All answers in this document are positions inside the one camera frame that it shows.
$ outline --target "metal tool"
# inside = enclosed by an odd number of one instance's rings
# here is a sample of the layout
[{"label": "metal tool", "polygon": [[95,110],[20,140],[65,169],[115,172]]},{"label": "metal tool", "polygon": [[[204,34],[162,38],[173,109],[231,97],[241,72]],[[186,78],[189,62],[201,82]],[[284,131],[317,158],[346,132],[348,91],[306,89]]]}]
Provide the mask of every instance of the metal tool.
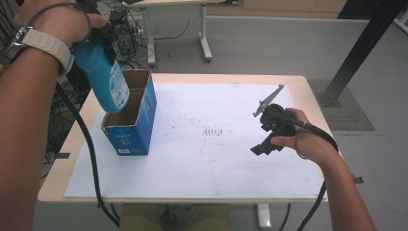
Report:
[{"label": "metal tool", "polygon": [[275,90],[272,94],[270,94],[264,101],[259,101],[259,107],[255,113],[253,113],[254,117],[258,116],[264,109],[272,102],[272,100],[278,95],[278,93],[284,88],[285,85],[279,85],[279,88]]}]

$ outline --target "watch strap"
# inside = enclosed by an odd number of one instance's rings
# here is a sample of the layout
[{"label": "watch strap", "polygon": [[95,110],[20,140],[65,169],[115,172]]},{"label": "watch strap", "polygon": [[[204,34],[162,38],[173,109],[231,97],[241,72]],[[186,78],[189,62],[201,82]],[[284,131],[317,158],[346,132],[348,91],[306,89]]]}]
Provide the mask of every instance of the watch strap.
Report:
[{"label": "watch strap", "polygon": [[57,58],[62,65],[59,76],[64,76],[71,69],[74,56],[71,54],[68,46],[58,38],[35,29],[30,29],[22,43],[47,52]]}]

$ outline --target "cardboard box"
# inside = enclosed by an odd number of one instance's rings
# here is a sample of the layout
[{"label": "cardboard box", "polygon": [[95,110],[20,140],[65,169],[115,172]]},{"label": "cardboard box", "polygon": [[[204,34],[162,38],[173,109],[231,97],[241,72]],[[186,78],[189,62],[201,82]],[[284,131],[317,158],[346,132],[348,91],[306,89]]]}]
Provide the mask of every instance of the cardboard box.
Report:
[{"label": "cardboard box", "polygon": [[156,94],[150,70],[123,70],[130,90],[125,108],[106,114],[102,130],[121,156],[147,155],[156,113]]}]

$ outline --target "desk leg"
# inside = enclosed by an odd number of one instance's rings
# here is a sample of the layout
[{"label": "desk leg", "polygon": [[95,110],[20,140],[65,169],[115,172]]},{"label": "desk leg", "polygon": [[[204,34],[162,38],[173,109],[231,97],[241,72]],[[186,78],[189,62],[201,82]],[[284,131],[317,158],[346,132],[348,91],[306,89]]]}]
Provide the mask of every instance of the desk leg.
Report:
[{"label": "desk leg", "polygon": [[155,52],[154,52],[154,39],[150,34],[149,15],[148,15],[146,7],[140,8],[140,10],[143,15],[144,32],[146,33],[146,39],[147,39],[147,63],[150,66],[155,66],[156,57],[155,57]]},{"label": "desk leg", "polygon": [[400,27],[405,33],[408,33],[408,27],[405,23],[408,21],[408,11],[402,16],[400,20],[394,19],[394,23]]},{"label": "desk leg", "polygon": [[208,41],[206,38],[206,14],[207,14],[207,7],[205,4],[201,5],[201,33],[198,35],[200,36],[201,46],[203,47],[205,59],[209,62],[213,59],[213,55],[210,51],[210,46],[208,45]]},{"label": "desk leg", "polygon": [[270,222],[270,213],[268,204],[257,204],[258,212],[258,226],[262,231],[272,230],[272,224]]}]

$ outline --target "table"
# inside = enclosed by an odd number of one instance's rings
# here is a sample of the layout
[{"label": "table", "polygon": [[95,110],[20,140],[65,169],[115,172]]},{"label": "table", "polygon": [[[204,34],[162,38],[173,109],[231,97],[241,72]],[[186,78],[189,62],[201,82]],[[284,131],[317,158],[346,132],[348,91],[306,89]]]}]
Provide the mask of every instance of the table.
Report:
[{"label": "table", "polygon": [[220,3],[224,0],[143,0],[134,4],[126,4],[124,7],[139,8],[143,15],[144,31],[147,39],[147,60],[150,66],[156,64],[154,39],[150,33],[149,21],[154,18],[171,20],[174,17],[201,18],[201,33],[199,38],[204,51],[204,57],[209,62],[213,56],[206,38],[206,4]]},{"label": "table", "polygon": [[[310,121],[317,125],[317,127],[330,133],[328,125],[323,117],[323,114],[319,108],[319,105],[306,81],[302,76],[281,76],[281,75],[222,75],[222,74],[163,74],[153,73],[154,83],[202,83],[202,84],[261,84],[261,85],[278,85],[283,84],[287,86],[291,92],[295,106],[298,109],[303,110],[309,117]],[[254,102],[254,111],[258,105]],[[87,126],[91,127],[95,116],[100,110],[99,103],[95,99],[93,93],[89,94],[87,101],[85,102],[83,109],[81,110],[81,116]],[[57,159],[52,166],[45,182],[43,183],[38,199],[44,202],[96,202],[96,198],[69,198],[64,197],[65,189],[68,185],[70,177],[72,175],[78,153],[81,146],[85,142],[82,132],[75,123],[61,149],[61,152],[70,153],[67,159]],[[107,202],[111,203],[129,203],[129,202],[178,202],[174,200],[158,201],[158,200],[143,200],[135,198],[105,198]],[[276,198],[262,198],[258,200],[245,200],[241,199],[225,199],[227,203],[270,203],[270,202],[288,202],[290,200],[277,200]],[[193,199],[191,201],[183,200],[180,202],[191,203],[209,203],[216,202],[222,203],[225,201],[216,200],[211,201],[208,199]],[[265,211],[265,206],[259,206],[259,211]]]}]

